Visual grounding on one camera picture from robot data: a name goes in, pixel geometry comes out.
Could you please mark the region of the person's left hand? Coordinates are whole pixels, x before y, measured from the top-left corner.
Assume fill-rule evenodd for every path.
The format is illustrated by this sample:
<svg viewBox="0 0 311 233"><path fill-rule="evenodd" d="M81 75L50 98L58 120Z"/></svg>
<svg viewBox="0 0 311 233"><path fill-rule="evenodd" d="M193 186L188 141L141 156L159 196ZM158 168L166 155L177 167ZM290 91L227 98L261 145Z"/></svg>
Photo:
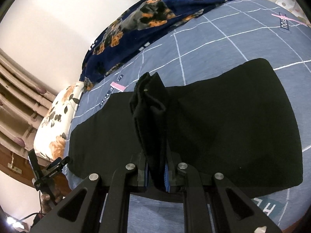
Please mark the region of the person's left hand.
<svg viewBox="0 0 311 233"><path fill-rule="evenodd" d="M55 202L62 201L70 192L69 183L64 174L59 174L48 184L48 187L52 191L55 198ZM40 196L41 211L43 214L48 214L54 207L54 203L51 197L46 192L43 192Z"/></svg>

